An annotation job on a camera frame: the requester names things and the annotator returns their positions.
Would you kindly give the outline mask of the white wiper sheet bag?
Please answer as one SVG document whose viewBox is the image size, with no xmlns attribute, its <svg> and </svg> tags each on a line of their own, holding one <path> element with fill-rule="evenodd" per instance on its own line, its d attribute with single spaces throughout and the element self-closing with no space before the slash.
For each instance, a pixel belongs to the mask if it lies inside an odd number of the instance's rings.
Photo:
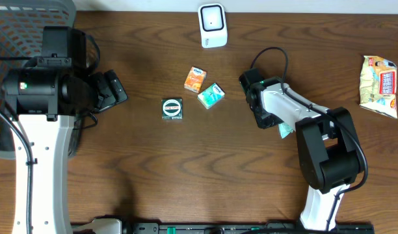
<svg viewBox="0 0 398 234">
<path fill-rule="evenodd" d="M 397 119 L 396 91 L 397 65 L 379 56 L 364 55 L 359 106 Z"/>
</svg>

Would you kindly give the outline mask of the orange Kleenex tissue pack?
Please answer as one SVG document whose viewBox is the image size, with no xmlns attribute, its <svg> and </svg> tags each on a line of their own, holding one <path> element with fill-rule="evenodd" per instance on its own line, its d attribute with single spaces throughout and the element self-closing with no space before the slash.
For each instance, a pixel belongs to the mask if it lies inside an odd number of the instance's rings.
<svg viewBox="0 0 398 234">
<path fill-rule="evenodd" d="M 206 76 L 207 72 L 205 70 L 192 66 L 183 86 L 187 90 L 199 93 Z"/>
</svg>

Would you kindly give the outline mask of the teal Kleenex tissue pack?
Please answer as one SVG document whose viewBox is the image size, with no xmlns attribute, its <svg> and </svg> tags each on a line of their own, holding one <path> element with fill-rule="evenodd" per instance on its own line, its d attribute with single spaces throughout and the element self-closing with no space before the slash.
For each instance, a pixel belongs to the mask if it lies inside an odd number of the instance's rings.
<svg viewBox="0 0 398 234">
<path fill-rule="evenodd" d="M 198 100 L 206 109 L 210 109 L 220 100 L 222 100 L 224 96 L 225 92 L 223 89 L 217 83 L 214 83 L 206 88 L 203 92 L 198 94 Z"/>
</svg>

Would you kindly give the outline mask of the teal snack packet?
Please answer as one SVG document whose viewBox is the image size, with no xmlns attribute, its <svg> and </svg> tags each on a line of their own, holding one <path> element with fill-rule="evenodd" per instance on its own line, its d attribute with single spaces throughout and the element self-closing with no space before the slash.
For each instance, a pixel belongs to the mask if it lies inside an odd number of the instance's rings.
<svg viewBox="0 0 398 234">
<path fill-rule="evenodd" d="M 285 122 L 278 125 L 278 130 L 281 138 L 285 138 L 287 135 L 294 131 L 294 129 Z"/>
</svg>

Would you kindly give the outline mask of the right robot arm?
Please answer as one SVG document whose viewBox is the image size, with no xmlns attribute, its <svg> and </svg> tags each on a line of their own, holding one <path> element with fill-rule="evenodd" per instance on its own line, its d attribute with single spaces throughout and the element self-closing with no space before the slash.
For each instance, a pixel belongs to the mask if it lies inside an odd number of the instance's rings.
<svg viewBox="0 0 398 234">
<path fill-rule="evenodd" d="M 296 133 L 300 171 L 309 189 L 299 222 L 304 229 L 336 231 L 344 193 L 367 174 L 365 155 L 349 111 L 318 106 L 279 77 L 265 79 L 256 68 L 239 77 L 259 128 L 287 124 Z"/>
</svg>

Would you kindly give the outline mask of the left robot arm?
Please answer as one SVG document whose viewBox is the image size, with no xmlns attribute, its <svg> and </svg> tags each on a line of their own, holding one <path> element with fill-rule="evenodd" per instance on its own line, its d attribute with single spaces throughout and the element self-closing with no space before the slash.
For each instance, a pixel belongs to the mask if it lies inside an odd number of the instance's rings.
<svg viewBox="0 0 398 234">
<path fill-rule="evenodd" d="M 68 159 L 73 134 L 83 119 L 95 118 L 127 100 L 116 73 L 88 64 L 83 31 L 61 26 L 43 30 L 42 53 L 25 59 L 3 80 L 2 119 L 14 140 L 16 197 L 13 233 L 123 233 L 124 223 L 108 216 L 73 226 L 68 212 Z"/>
</svg>

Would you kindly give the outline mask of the green Zam-Buk tin box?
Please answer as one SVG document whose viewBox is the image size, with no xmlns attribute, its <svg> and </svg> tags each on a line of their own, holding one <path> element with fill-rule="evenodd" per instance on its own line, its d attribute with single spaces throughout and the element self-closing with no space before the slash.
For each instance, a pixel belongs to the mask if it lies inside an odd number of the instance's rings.
<svg viewBox="0 0 398 234">
<path fill-rule="evenodd" d="M 183 118 L 183 103 L 181 98 L 162 100 L 162 119 L 181 120 Z"/>
</svg>

